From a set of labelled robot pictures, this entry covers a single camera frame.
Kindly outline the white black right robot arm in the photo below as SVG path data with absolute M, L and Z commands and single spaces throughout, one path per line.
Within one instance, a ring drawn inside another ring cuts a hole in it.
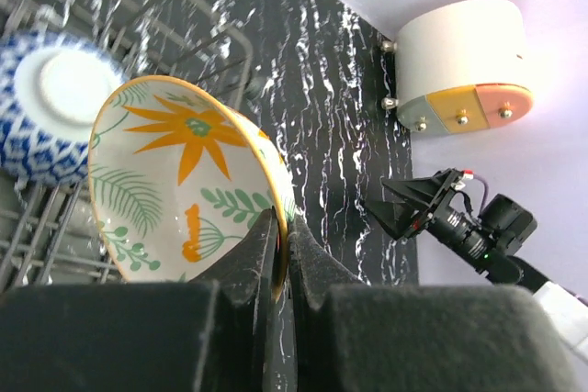
M 449 168 L 430 177 L 389 180 L 383 186 L 395 200 L 366 199 L 362 205 L 394 240 L 426 231 L 492 284 L 528 290 L 564 343 L 586 358 L 586 300 L 516 256 L 537 228 L 531 212 L 502 194 L 484 196 L 480 210 L 473 210 L 465 186 L 480 179 L 471 170 Z

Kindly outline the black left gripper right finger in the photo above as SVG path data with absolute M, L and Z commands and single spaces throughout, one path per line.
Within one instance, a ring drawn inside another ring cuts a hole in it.
M 547 314 L 514 286 L 369 286 L 288 226 L 301 391 L 576 391 Z

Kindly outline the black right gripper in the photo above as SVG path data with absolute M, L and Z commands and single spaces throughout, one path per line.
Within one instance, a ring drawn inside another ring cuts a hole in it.
M 473 212 L 465 182 L 482 184 L 481 207 Z M 402 201 L 366 199 L 363 207 L 396 241 L 423 230 L 478 273 L 520 273 L 513 255 L 536 230 L 527 209 L 502 194 L 488 198 L 489 185 L 471 170 L 445 169 L 433 176 L 388 180 L 383 186 Z

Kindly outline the red geometric patterned bowl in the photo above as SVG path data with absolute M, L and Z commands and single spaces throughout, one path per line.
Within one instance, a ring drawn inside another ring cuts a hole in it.
M 92 41 L 67 32 L 20 30 L 1 39 L 1 167 L 45 185 L 88 174 L 100 108 L 128 80 Z

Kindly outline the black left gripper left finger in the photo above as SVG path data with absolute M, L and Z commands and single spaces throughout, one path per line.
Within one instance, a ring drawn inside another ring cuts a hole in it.
M 184 283 L 1 296 L 4 391 L 267 391 L 277 214 Z

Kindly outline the yellow star patterned bowl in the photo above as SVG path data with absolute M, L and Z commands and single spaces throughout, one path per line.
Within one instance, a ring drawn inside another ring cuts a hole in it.
M 187 81 L 147 75 L 108 98 L 92 134 L 93 212 L 125 281 L 193 279 L 271 209 L 281 290 L 297 207 L 282 155 L 254 122 Z

